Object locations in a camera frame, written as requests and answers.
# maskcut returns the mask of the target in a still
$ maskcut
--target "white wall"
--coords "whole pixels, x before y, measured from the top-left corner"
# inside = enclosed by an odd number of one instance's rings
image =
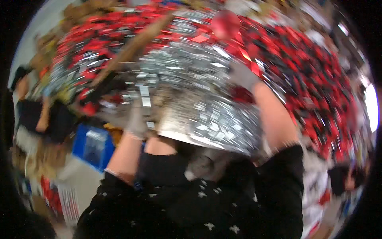
[[[8,87],[11,86],[17,67],[27,64],[36,54],[34,37],[37,33],[41,36],[47,34],[63,19],[62,11],[78,0],[47,0],[34,15],[24,32],[13,57]]]

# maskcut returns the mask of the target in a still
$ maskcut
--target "wooden stick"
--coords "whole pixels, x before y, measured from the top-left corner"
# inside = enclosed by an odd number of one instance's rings
[[[91,86],[96,86],[103,81],[107,75],[118,66],[119,62],[131,61],[137,51],[154,40],[154,38],[160,34],[160,31],[170,23],[173,17],[173,11],[171,11],[156,22],[145,27],[141,33],[133,37],[128,44],[121,48],[121,52],[109,62],[107,67],[98,74],[91,83]]]

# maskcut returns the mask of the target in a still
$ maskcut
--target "red balloon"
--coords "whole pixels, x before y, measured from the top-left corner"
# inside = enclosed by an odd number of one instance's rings
[[[230,40],[239,32],[240,21],[232,11],[222,10],[212,19],[211,28],[219,39]]]

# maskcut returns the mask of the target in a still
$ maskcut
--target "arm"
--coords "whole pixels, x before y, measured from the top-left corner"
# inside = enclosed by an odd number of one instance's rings
[[[141,155],[142,140],[147,131],[140,100],[134,101],[131,107],[126,130],[106,168],[107,172],[112,173],[129,185],[134,184]]]
[[[297,129],[283,104],[245,65],[233,65],[232,81],[249,90],[260,109],[265,137],[279,151],[254,175],[257,201],[272,230],[284,238],[300,238],[303,231],[303,149]]]
[[[280,150],[297,144],[297,129],[287,109],[274,93],[244,64],[232,63],[230,69],[231,81],[253,94],[270,148]]]
[[[45,132],[49,126],[49,114],[50,114],[50,98],[45,97],[42,104],[42,110],[40,114],[40,119],[36,126],[37,132]]]
[[[107,165],[106,171],[114,172],[119,179],[133,185],[141,155],[141,146],[142,142],[137,137],[130,132],[125,132]]]
[[[287,109],[262,82],[252,87],[252,94],[260,109],[262,126],[272,150],[298,144],[299,138]]]

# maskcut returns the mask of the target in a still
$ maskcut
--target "glove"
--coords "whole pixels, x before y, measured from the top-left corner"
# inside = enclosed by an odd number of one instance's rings
[[[243,63],[231,62],[230,64],[230,82],[247,89],[252,92],[255,84],[261,82],[261,79],[255,75]]]
[[[144,140],[148,127],[142,114],[142,101],[137,99],[133,102],[125,131],[134,134],[138,139]]]

